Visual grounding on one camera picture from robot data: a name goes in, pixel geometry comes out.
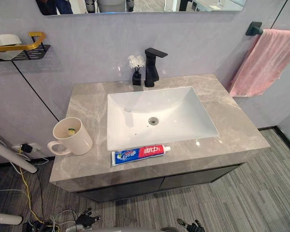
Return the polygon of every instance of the sink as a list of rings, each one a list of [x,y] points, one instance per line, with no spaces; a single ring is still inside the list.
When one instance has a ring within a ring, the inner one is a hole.
[[[193,87],[107,95],[109,151],[215,136]]]

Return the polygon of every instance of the shelf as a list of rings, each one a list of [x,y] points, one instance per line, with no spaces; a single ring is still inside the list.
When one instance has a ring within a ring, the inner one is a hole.
[[[0,59],[0,62],[42,59],[50,47],[48,44],[43,44],[46,35],[43,32],[29,32],[29,36],[33,40],[32,44],[0,46],[0,52],[22,51],[13,59]]]

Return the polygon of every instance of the baseboard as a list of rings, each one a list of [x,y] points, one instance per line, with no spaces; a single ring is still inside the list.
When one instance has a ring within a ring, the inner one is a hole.
[[[269,130],[269,129],[274,129],[276,126],[272,126],[272,127],[262,127],[262,128],[258,128],[259,131],[265,131],[265,130]]]
[[[55,156],[50,156],[50,157],[45,157],[46,159],[48,160],[54,160],[55,159]],[[32,159],[30,161],[28,161],[29,163],[37,163],[37,162],[43,162],[43,161],[46,161],[42,158],[38,158],[38,159]],[[7,166],[11,166],[11,163],[8,162],[8,163],[0,163],[0,167],[7,167]]]
[[[281,138],[281,140],[287,145],[287,147],[290,149],[290,140],[286,137],[284,132],[282,132],[278,126],[275,126],[273,130],[276,132],[276,134]]]

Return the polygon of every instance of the vanity cabinet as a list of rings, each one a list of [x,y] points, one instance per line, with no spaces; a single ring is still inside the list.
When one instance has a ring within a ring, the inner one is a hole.
[[[122,185],[109,186],[104,188],[97,188],[79,192],[83,197],[87,197],[96,202],[107,202],[131,196],[157,192],[161,183],[162,178],[150,179],[145,181],[138,181],[133,183],[126,183]]]
[[[209,169],[192,173],[184,173],[165,177],[159,190],[174,189],[190,185],[210,183],[224,174],[237,168],[239,165]]]
[[[210,183],[224,174],[237,168],[240,164],[196,171],[191,173],[176,174],[161,178],[108,186],[78,192],[83,197],[96,202],[107,202],[127,197],[158,192],[162,190],[175,189],[185,186]]]

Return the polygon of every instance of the towel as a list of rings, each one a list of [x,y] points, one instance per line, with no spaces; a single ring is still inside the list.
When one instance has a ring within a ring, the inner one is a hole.
[[[290,30],[265,29],[231,82],[232,97],[262,95],[290,62]]]

